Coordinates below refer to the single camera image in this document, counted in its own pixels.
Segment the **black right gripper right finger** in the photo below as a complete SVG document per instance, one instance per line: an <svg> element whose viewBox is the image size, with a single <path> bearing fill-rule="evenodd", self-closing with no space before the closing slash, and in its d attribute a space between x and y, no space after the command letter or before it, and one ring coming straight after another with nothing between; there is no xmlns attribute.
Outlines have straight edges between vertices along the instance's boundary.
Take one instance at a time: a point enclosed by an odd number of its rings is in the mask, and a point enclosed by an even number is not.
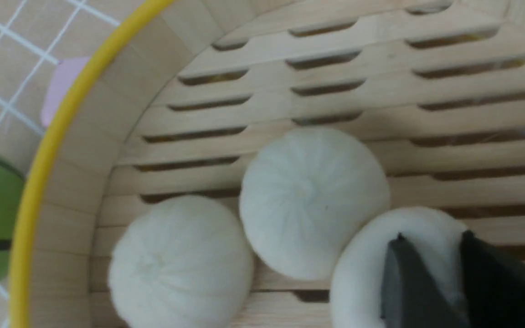
<svg viewBox="0 0 525 328"><path fill-rule="evenodd" d="M525 328L525 263L471 231L459 250L471 327Z"/></svg>

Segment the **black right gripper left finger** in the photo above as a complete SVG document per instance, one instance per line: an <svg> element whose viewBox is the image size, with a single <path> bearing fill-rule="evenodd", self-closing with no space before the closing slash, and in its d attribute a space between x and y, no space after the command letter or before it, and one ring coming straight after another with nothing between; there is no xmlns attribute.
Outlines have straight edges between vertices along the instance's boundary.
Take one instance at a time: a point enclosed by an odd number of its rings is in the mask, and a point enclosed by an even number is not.
<svg viewBox="0 0 525 328"><path fill-rule="evenodd" d="M387 245L381 285L386 328L462 328L414 245L402 234Z"/></svg>

